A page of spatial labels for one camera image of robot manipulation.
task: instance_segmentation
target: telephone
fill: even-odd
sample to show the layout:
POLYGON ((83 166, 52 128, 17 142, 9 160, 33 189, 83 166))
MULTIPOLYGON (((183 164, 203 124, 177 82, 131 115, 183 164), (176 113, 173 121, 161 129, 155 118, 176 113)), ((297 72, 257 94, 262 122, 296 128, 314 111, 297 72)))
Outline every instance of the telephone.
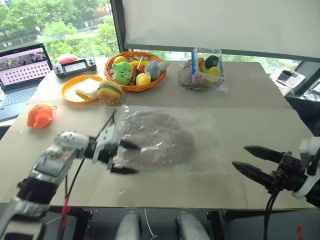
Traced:
POLYGON ((299 89, 306 77, 288 67, 283 67, 272 73, 270 78, 285 96, 289 92, 295 93, 295 89, 299 89))

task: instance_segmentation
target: orange basket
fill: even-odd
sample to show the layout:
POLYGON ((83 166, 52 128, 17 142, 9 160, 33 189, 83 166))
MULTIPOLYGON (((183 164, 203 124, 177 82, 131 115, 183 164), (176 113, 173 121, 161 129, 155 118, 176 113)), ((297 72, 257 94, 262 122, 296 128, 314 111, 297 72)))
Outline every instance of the orange basket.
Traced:
MULTIPOLYGON (((113 57, 111 57, 105 64, 104 66, 104 76, 110 80, 110 81, 114 81, 113 80, 113 76, 115 73, 115 70, 112 68, 112 64, 114 63, 114 60, 116 57, 118 56, 124 56, 128 62, 133 62, 133 61, 139 61, 141 59, 141 57, 143 57, 143 60, 146 61, 151 61, 151 60, 156 60, 158 62, 162 62, 163 60, 159 57, 157 57, 156 55, 153 55, 151 53, 148 52, 144 52, 144 51, 125 51, 125 52, 121 52, 118 55, 115 55, 113 57)), ((116 84, 118 84, 119 86, 122 87, 122 89, 126 92, 131 92, 131 93, 140 93, 140 92, 145 92, 149 89, 152 89, 155 85, 159 84, 162 82, 162 80, 165 78, 166 76, 166 71, 162 71, 161 75, 157 78, 157 80, 152 81, 149 84, 146 85, 141 85, 141 86, 137 86, 137 85, 122 85, 119 84, 118 82, 114 81, 116 84)))

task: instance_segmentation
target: plastic bag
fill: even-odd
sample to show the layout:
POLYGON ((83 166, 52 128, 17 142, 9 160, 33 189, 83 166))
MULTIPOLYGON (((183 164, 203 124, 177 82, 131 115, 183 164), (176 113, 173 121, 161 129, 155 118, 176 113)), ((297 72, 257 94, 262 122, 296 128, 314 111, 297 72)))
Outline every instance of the plastic bag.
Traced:
POLYGON ((192 61, 191 59, 188 61, 183 61, 179 68, 179 84, 184 89, 193 89, 197 91, 218 91, 227 93, 228 89, 223 82, 219 82, 218 84, 200 84, 193 82, 192 78, 192 61))
POLYGON ((118 148, 114 163, 139 171, 226 173, 222 143, 207 112, 187 108, 123 106, 117 114, 122 138, 141 151, 118 148))

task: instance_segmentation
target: white food item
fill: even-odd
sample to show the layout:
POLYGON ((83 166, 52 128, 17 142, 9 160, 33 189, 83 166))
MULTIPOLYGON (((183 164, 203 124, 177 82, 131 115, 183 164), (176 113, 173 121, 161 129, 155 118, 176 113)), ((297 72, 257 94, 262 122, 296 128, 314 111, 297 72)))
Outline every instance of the white food item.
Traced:
POLYGON ((75 92, 93 99, 97 97, 99 85, 98 81, 89 77, 75 86, 75 92))

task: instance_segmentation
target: laptop keyboard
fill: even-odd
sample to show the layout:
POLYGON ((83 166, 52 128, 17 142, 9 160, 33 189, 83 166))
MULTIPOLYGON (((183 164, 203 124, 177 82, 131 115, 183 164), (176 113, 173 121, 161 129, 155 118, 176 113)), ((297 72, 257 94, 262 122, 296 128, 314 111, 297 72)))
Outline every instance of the laptop keyboard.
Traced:
POLYGON ((7 106, 10 104, 15 104, 29 100, 32 95, 36 92, 37 88, 31 88, 25 91, 13 92, 4 96, 2 106, 7 106))

